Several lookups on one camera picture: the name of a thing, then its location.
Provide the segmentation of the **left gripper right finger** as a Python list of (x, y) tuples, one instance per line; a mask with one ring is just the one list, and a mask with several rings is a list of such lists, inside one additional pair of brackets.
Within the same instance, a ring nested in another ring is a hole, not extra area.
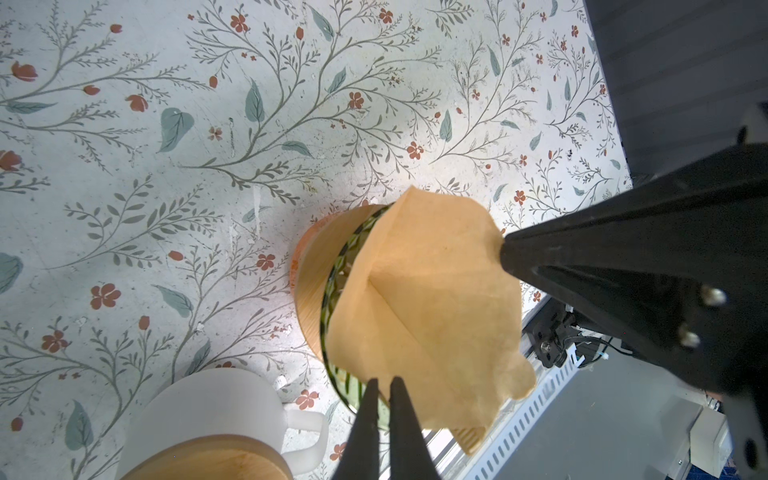
[(390, 384), (390, 478), (440, 480), (401, 377)]

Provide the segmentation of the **green glass dripper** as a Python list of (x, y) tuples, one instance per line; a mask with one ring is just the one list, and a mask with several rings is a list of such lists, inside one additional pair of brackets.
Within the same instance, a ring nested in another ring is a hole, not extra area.
[(322, 360), (331, 386), (344, 406), (354, 414), (358, 412), (362, 404), (366, 392), (366, 383), (330, 361), (326, 345), (327, 337), (330, 330), (332, 314), (339, 303), (356, 257), (378, 220), (389, 209), (390, 205), (386, 205), (371, 213), (353, 230), (342, 245), (336, 259), (333, 261), (323, 289), (319, 319)]

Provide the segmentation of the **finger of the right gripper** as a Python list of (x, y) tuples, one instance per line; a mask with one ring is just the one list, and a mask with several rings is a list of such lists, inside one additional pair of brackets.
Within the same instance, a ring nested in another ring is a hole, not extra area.
[(767, 391), (763, 144), (509, 234), (500, 260), (693, 386)]

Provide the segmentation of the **frosted white glass mug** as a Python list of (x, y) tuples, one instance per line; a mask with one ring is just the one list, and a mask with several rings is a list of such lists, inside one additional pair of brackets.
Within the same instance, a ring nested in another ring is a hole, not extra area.
[(119, 479), (292, 479), (328, 445), (318, 412), (285, 406), (272, 384), (238, 369), (192, 374), (160, 392), (133, 423)]

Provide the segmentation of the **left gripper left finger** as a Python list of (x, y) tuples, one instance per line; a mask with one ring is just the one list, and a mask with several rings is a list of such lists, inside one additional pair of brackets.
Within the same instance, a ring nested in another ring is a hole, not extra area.
[(378, 395), (378, 380), (371, 379), (333, 480), (379, 478)]

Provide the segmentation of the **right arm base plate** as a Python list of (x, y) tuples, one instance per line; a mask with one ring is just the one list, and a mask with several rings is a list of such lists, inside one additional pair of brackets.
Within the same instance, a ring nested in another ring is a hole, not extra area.
[(551, 296), (545, 296), (525, 316), (523, 332), (545, 368), (563, 367), (571, 346), (578, 356), (584, 357), (586, 365), (596, 362), (605, 352), (600, 342), (589, 340), (592, 336), (602, 338), (597, 324)]

